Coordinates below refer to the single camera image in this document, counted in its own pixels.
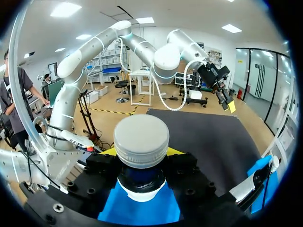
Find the red fire extinguisher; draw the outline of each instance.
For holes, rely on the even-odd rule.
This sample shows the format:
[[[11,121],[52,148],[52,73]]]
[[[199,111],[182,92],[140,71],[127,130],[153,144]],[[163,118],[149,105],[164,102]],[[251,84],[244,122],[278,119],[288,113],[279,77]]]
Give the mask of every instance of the red fire extinguisher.
[[[239,88],[239,90],[238,90],[238,94],[237,94],[237,98],[238,99],[241,99],[241,97],[242,97],[242,89],[241,88]]]

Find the person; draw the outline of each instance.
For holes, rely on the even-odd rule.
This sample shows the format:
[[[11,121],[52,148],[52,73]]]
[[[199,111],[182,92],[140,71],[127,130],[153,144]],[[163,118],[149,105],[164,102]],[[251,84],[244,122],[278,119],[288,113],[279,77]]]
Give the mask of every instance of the person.
[[[9,56],[9,50],[7,50],[4,54],[4,64],[6,65],[6,69],[4,72],[3,80],[0,82],[0,104],[1,104],[1,110],[2,112],[9,117],[9,120],[11,122],[15,137],[18,141],[18,144],[22,148],[24,152],[27,152],[27,148],[25,146],[25,140],[28,139],[28,133],[25,130],[18,112],[15,107],[15,103],[11,94],[10,84],[9,84],[9,66],[8,66],[8,56]],[[38,97],[45,105],[49,105],[49,101],[43,98],[43,96],[36,90],[36,88],[33,86],[33,82],[28,77],[25,70],[21,67],[18,67],[18,76],[19,76],[19,82],[20,87],[22,90],[22,96],[23,100],[25,102],[25,106],[27,108],[28,114],[32,121],[34,120],[33,113],[31,111],[31,108],[28,104],[26,95],[24,90],[30,91],[33,95]],[[35,125],[35,128],[39,133],[42,133],[42,129],[38,124]]]
[[[44,81],[42,82],[42,86],[46,86],[48,84],[51,84],[52,81],[51,81],[51,76],[47,73],[44,75]]]

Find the floor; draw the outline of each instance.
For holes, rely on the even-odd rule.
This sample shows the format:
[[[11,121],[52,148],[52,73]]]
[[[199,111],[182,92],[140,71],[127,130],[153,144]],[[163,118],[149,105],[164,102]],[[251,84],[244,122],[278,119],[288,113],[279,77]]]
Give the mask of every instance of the floor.
[[[114,84],[106,83],[108,86],[108,93],[102,96],[98,101],[92,103],[90,108],[95,109],[103,109],[110,110],[116,112],[130,113],[134,110],[135,106],[131,106],[130,102],[128,103],[116,103],[116,99],[120,97],[118,93],[120,89],[115,88]],[[160,85],[160,90],[162,93],[166,93],[165,97],[175,96],[180,99],[178,96],[178,88],[175,85]],[[154,109],[166,109],[161,103],[158,95],[152,96],[151,98],[151,107]],[[205,113],[205,114],[219,114],[219,115],[234,115],[236,116],[241,123],[244,125],[253,141],[255,142],[260,154],[263,154],[266,148],[269,146],[270,142],[274,138],[271,131],[268,127],[263,123],[260,117],[252,111],[252,109],[246,105],[243,101],[239,100],[234,96],[236,111],[234,113],[230,113],[229,111],[224,111],[220,105],[218,105],[218,99],[216,95],[209,92],[202,92],[204,99],[208,97],[208,105],[207,108],[203,108],[200,104],[190,103],[190,105],[185,105],[180,111],[185,112],[195,112],[195,113]],[[143,98],[142,95],[135,95],[134,102],[139,102]],[[148,102],[148,96],[143,98],[143,102]],[[181,101],[172,101],[166,100],[166,104],[172,108],[177,108],[180,106]],[[147,106],[138,106],[135,114],[145,114],[147,111]],[[119,121],[123,118],[128,117],[125,114],[120,113],[108,113],[102,111],[91,110],[92,120],[94,122],[95,127],[102,131],[101,139],[109,144],[113,142],[113,133],[115,126]],[[74,124],[77,134],[85,135],[83,133],[83,129],[86,128],[85,123],[83,121],[82,115],[80,113],[80,108],[77,106],[75,115],[74,115]],[[2,149],[10,150],[8,145],[4,142],[0,142],[0,147]],[[11,187],[15,190],[21,200],[21,202],[25,202],[26,198],[18,188],[17,183],[12,183]]]
[[[239,90],[239,86],[236,84],[233,84],[232,88],[235,90],[235,93],[237,94]],[[270,102],[261,98],[256,98],[253,95],[251,95],[249,92],[245,95],[244,102],[262,119],[264,120],[270,106]],[[281,124],[281,121],[284,116],[284,110],[282,107],[280,107],[277,104],[272,104],[270,113],[267,117],[266,124],[271,128],[271,130],[276,133],[278,131],[278,128]]]

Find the yellow tag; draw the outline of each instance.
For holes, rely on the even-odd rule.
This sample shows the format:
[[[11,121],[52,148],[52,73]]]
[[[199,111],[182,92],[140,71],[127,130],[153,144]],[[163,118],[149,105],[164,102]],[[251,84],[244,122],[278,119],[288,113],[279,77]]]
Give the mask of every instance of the yellow tag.
[[[115,148],[111,148],[111,149],[109,149],[109,150],[107,150],[107,151],[104,151],[104,152],[102,152],[102,153],[100,153],[100,154],[101,154],[101,155],[109,154],[109,155],[113,155],[113,156],[116,156],[116,155],[117,155]],[[178,150],[175,150],[175,149],[173,149],[173,148],[168,148],[167,154],[166,154],[166,155],[167,155],[167,156],[170,156],[170,155],[174,155],[174,154],[182,155],[182,154],[184,154],[184,153],[182,153],[182,152],[180,152],[180,151],[178,151]]]
[[[229,103],[228,107],[229,107],[231,113],[233,113],[233,112],[236,111],[236,106],[235,106],[235,102],[234,101],[232,101],[231,103]]]

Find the poster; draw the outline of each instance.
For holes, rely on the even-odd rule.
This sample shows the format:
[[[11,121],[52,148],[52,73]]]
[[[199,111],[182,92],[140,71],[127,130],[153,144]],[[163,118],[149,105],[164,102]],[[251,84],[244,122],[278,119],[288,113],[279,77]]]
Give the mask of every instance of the poster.
[[[218,69],[220,69],[222,67],[222,51],[207,46],[204,46],[203,49],[209,56],[209,63],[213,63]]]

